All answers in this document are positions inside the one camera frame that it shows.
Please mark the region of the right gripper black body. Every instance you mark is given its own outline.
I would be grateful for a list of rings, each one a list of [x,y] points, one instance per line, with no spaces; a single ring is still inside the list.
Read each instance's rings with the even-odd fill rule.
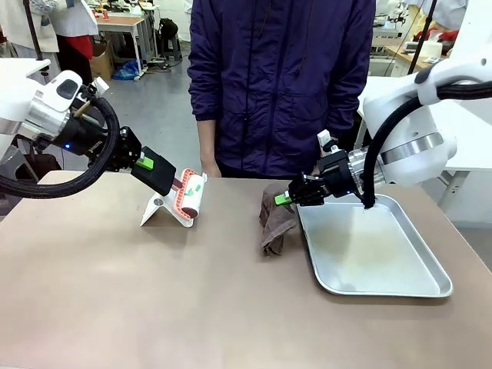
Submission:
[[[357,180],[346,151],[338,150],[325,154],[317,163],[321,193],[327,198],[341,198],[349,194],[362,199]]]

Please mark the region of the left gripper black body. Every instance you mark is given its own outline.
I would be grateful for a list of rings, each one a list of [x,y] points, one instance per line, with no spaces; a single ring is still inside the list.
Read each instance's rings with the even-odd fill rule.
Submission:
[[[90,168],[101,154],[108,135],[106,120],[99,111],[71,116],[61,131],[61,148],[88,159]],[[127,168],[127,128],[120,127],[117,148],[105,170],[118,172]]]

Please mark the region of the person's right hand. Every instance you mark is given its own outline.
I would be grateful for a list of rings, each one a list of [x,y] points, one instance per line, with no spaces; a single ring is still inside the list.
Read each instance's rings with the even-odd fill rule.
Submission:
[[[220,178],[221,172],[215,159],[215,120],[198,121],[201,169],[209,177]]]

